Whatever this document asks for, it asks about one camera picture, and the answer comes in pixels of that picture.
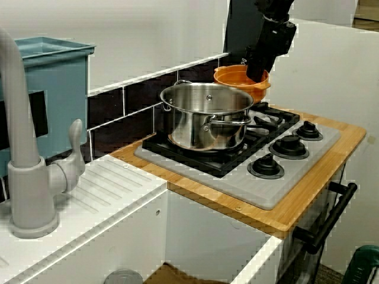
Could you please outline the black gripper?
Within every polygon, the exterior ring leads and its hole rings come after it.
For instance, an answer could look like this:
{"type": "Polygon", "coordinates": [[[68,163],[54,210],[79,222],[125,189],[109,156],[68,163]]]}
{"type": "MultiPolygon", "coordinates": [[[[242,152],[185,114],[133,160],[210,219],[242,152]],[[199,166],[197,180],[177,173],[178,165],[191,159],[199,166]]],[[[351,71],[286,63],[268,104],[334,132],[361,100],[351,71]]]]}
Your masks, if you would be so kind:
{"type": "Polygon", "coordinates": [[[247,77],[261,82],[265,72],[271,71],[276,57],[288,53],[296,31],[297,27],[289,21],[289,17],[280,20],[264,17],[255,48],[246,48],[247,77]]]}

